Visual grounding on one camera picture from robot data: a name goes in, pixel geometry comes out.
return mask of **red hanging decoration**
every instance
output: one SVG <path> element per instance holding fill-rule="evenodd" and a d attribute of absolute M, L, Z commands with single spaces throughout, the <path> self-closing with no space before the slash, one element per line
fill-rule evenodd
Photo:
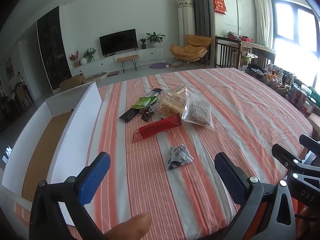
<path fill-rule="evenodd" d="M 213 0 L 213 8 L 216 13 L 225 14 L 227 11 L 224 0 Z"/>

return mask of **television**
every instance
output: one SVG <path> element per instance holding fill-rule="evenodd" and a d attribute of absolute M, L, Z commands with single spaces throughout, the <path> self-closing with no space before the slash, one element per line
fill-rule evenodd
<path fill-rule="evenodd" d="M 111 33 L 101 36 L 99 39 L 104 56 L 123 50 L 138 48 L 136 29 Z"/>

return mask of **orange striped sheet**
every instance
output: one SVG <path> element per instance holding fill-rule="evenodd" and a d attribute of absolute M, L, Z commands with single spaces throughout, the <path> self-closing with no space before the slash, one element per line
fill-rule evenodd
<path fill-rule="evenodd" d="M 143 125 L 139 115 L 125 124 L 118 119 L 153 88 L 173 90 L 183 84 L 212 107 L 214 129 L 183 123 L 132 143 Z M 159 120 L 154 115 L 150 122 Z M 93 201 L 94 220 L 103 231 L 139 213 L 152 216 L 144 239 L 197 239 L 230 223 L 238 207 L 217 174 L 213 159 L 224 151 L 247 175 L 276 183 L 286 170 L 273 158 L 280 143 L 296 156 L 304 148 L 301 134 L 312 126 L 273 90 L 236 69 L 194 70 L 159 74 L 110 85 L 93 134 L 89 163 L 100 151 L 111 169 Z M 194 157 L 186 166 L 165 170 L 170 145 L 185 143 Z"/>

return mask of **clear plastic bag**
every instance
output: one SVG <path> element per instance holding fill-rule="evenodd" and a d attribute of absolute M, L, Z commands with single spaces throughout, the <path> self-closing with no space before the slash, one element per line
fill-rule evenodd
<path fill-rule="evenodd" d="M 179 113 L 183 113 L 186 105 L 186 100 L 181 96 L 172 91 L 163 91 L 158 97 L 157 103 L 152 106 L 153 111 L 158 111 L 166 116 L 172 116 Z"/>
<path fill-rule="evenodd" d="M 182 113 L 185 122 L 191 122 L 201 126 L 212 126 L 210 104 L 203 98 L 186 89 L 186 106 Z"/>

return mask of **metal screw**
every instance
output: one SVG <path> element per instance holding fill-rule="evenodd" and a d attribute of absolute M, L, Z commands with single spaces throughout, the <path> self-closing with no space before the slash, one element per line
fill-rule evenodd
<path fill-rule="evenodd" d="M 38 183 L 39 187 L 43 187 L 45 185 L 45 181 L 44 180 L 41 180 L 39 183 Z"/>
<path fill-rule="evenodd" d="M 76 181 L 76 177 L 75 176 L 70 176 L 66 179 L 67 183 L 74 183 Z"/>
<path fill-rule="evenodd" d="M 287 186 L 287 183 L 286 183 L 284 180 L 281 180 L 281 181 L 280 181 L 280 185 L 281 185 L 282 187 L 285 187 L 285 186 Z"/>
<path fill-rule="evenodd" d="M 259 180 L 258 180 L 258 178 L 256 178 L 256 177 L 250 177 L 250 181 L 251 181 L 252 183 L 257 183 Z"/>

